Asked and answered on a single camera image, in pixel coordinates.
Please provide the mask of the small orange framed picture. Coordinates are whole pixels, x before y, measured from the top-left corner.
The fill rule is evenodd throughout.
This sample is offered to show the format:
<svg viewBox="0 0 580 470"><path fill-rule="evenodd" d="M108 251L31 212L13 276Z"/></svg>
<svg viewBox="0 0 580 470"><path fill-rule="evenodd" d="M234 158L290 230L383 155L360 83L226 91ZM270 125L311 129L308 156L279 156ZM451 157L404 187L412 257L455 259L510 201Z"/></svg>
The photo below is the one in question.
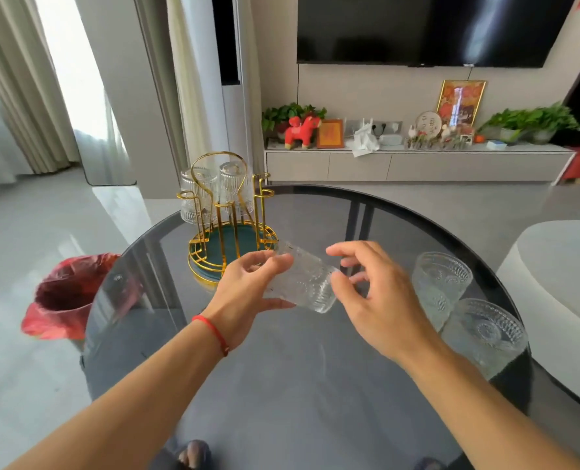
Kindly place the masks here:
<svg viewBox="0 0 580 470"><path fill-rule="evenodd" d="M344 120L322 119L317 129L316 147L318 149L345 148Z"/></svg>

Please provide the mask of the cream curtain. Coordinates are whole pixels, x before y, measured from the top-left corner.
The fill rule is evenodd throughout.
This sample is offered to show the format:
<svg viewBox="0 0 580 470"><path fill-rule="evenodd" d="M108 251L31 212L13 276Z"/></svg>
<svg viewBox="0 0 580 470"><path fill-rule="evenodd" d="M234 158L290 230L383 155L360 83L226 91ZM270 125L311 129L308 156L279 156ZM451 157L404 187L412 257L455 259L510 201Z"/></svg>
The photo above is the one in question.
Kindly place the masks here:
<svg viewBox="0 0 580 470"><path fill-rule="evenodd" d="M212 151L192 36L182 0L167 0L169 36L188 165Z"/></svg>

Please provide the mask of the person's left foot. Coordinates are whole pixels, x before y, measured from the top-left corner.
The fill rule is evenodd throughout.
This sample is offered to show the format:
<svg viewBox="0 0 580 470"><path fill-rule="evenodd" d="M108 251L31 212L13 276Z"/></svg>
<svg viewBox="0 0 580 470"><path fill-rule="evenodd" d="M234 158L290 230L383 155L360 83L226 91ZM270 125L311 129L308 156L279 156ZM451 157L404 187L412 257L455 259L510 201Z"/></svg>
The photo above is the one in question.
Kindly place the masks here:
<svg viewBox="0 0 580 470"><path fill-rule="evenodd" d="M207 442L192 440L178 451L179 470L214 470L211 450Z"/></svg>

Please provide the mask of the white standing air conditioner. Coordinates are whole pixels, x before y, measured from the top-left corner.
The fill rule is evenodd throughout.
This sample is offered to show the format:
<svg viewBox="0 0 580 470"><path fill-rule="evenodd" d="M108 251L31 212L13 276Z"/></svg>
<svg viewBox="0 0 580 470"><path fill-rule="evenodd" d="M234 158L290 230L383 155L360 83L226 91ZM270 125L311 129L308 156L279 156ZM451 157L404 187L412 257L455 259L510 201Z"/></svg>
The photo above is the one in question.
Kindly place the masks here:
<svg viewBox="0 0 580 470"><path fill-rule="evenodd" d="M251 0L211 0L229 151L265 172L262 97Z"/></svg>

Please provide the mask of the person's right forearm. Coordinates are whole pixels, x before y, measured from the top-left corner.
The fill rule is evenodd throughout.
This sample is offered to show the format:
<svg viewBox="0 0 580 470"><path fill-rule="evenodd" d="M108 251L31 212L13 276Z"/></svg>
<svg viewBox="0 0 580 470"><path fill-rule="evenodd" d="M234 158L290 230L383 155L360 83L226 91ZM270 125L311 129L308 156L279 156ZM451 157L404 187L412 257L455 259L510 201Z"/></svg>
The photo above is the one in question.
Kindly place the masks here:
<svg viewBox="0 0 580 470"><path fill-rule="evenodd" d="M580 470L580 458L553 441L441 341L401 364L475 470Z"/></svg>

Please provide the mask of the person's left forearm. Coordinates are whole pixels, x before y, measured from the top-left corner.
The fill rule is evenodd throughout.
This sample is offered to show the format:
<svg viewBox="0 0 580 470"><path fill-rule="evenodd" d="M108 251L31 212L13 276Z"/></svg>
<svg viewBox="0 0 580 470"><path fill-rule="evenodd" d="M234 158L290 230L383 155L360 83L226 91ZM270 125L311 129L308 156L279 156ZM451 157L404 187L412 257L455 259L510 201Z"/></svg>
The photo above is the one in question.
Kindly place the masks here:
<svg viewBox="0 0 580 470"><path fill-rule="evenodd" d="M4 470L142 470L227 356L196 316L144 363Z"/></svg>

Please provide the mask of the large green potted plant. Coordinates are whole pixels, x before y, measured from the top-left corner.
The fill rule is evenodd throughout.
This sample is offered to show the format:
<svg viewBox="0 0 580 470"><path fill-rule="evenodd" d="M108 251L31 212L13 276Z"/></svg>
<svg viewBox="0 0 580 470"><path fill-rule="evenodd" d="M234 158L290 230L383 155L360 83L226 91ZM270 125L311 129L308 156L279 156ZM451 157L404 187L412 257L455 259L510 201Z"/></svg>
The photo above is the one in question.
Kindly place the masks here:
<svg viewBox="0 0 580 470"><path fill-rule="evenodd" d="M556 133L580 131L580 120L561 102L532 109L509 109L493 114L480 128L479 133L488 140L498 140L513 145L529 141L535 145L551 142Z"/></svg>

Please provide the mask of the black flat television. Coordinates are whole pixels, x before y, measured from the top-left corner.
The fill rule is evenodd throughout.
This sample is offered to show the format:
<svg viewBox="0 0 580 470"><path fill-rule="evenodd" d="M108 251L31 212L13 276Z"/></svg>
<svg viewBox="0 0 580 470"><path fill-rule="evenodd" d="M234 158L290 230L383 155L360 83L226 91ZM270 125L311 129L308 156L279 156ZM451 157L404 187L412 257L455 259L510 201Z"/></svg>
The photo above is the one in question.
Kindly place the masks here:
<svg viewBox="0 0 580 470"><path fill-rule="evenodd" d="M541 68L575 0L298 0L299 64Z"/></svg>

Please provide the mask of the black table leg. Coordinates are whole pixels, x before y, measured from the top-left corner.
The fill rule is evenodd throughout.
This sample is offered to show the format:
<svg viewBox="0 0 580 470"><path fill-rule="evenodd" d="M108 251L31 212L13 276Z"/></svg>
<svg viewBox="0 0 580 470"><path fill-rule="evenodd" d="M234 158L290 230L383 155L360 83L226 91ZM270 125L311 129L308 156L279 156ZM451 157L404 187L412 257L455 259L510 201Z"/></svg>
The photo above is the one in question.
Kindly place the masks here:
<svg viewBox="0 0 580 470"><path fill-rule="evenodd" d="M374 207L352 201L349 207L348 223L345 233L345 241L367 240L372 226Z"/></svg>

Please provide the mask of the white round sofa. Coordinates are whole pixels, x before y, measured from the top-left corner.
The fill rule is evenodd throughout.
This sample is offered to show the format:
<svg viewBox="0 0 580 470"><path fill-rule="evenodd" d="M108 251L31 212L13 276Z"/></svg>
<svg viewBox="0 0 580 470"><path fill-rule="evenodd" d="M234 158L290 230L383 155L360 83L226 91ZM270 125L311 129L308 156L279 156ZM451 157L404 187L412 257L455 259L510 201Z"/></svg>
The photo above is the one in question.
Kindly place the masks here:
<svg viewBox="0 0 580 470"><path fill-rule="evenodd" d="M534 360L580 401L580 220L525 229L497 276L521 316Z"/></svg>

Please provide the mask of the person's right hand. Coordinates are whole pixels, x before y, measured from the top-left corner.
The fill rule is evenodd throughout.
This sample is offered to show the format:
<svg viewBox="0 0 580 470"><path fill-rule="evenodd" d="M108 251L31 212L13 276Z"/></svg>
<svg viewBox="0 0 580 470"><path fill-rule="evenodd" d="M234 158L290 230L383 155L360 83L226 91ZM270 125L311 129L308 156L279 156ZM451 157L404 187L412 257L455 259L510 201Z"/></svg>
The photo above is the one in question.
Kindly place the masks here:
<svg viewBox="0 0 580 470"><path fill-rule="evenodd" d="M326 254L364 262L363 270L349 277L359 293L359 311L348 316L376 351L406 371L418 371L429 359L450 354L422 310L409 276L378 243L336 243Z"/></svg>

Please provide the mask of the clear ribbed glass cup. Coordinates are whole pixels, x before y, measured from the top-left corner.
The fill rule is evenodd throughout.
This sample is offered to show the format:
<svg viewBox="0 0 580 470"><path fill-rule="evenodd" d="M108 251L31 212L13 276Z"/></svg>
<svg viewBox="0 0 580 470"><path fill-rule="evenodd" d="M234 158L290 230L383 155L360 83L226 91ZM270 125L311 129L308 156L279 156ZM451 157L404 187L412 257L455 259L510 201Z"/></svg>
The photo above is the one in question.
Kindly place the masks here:
<svg viewBox="0 0 580 470"><path fill-rule="evenodd" d="M254 213L254 187L252 174L241 160L225 162L219 167L218 202L233 203L238 217Z"/></svg>
<svg viewBox="0 0 580 470"><path fill-rule="evenodd" d="M213 193L217 174L203 166L195 166L180 173L180 216L186 223L209 227L214 218Z"/></svg>

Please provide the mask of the clear embossed glass cup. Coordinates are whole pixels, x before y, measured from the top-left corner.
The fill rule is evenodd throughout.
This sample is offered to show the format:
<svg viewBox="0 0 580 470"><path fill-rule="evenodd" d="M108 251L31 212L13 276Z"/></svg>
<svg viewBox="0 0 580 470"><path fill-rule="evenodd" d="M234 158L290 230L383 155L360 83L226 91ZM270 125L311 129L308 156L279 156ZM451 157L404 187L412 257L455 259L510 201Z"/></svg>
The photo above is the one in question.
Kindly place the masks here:
<svg viewBox="0 0 580 470"><path fill-rule="evenodd" d="M335 268L287 241L279 241L275 252L277 255L289 254L294 261L286 272L270 282L264 298L279 298L320 314L327 313L336 302L331 287Z"/></svg>
<svg viewBox="0 0 580 470"><path fill-rule="evenodd" d="M459 300L441 331L443 341L491 380L524 353L524 325L505 309L480 299Z"/></svg>
<svg viewBox="0 0 580 470"><path fill-rule="evenodd" d="M421 308L437 332L440 332L455 304L474 278L461 260L443 252L424 252L415 262L411 275Z"/></svg>

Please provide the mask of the round white decorative plate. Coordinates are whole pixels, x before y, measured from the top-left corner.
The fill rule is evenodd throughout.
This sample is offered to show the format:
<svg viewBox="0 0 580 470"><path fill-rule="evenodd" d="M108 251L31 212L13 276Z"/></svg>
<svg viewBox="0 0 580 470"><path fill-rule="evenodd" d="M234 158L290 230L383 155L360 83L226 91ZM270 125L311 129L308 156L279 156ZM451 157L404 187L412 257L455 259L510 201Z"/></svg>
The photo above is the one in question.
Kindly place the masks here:
<svg viewBox="0 0 580 470"><path fill-rule="evenodd" d="M418 135L435 139L442 131L442 118L435 111L425 111L419 114L413 127Z"/></svg>

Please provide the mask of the grey wall socket strip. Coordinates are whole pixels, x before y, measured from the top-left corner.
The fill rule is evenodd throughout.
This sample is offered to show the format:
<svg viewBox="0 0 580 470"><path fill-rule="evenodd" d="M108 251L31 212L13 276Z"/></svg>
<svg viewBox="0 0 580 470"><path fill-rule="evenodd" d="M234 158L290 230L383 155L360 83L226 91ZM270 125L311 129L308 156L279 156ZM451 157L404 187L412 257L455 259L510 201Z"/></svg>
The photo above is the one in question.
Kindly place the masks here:
<svg viewBox="0 0 580 470"><path fill-rule="evenodd" d="M358 131L364 125L370 124L372 127L372 133L380 138L384 134L400 134L402 129L401 121L383 121L374 119L345 119L344 120L344 137L352 138L356 131Z"/></svg>

